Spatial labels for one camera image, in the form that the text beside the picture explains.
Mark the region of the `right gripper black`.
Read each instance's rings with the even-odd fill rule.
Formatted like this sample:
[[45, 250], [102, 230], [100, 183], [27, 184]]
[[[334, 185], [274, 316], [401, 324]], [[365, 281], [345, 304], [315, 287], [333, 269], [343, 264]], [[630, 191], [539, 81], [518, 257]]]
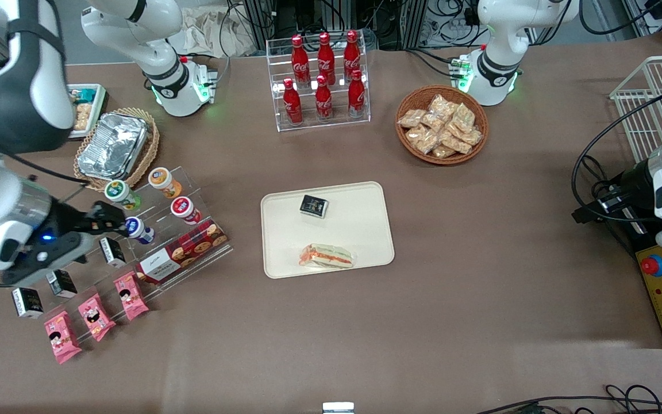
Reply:
[[52, 198], [48, 212], [48, 236], [58, 238], [69, 232], [126, 234], [125, 223], [123, 210], [107, 202], [98, 200], [94, 202], [89, 212], [82, 212]]

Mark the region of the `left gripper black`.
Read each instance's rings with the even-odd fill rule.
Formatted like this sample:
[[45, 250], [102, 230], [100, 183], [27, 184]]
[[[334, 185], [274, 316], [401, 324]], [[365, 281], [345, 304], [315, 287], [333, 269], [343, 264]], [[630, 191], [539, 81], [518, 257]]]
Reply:
[[605, 220], [631, 223], [656, 222], [653, 179], [647, 159], [636, 163], [607, 181], [599, 181], [596, 190], [606, 191], [596, 197], [596, 207], [586, 205], [573, 210], [578, 224], [601, 223]]

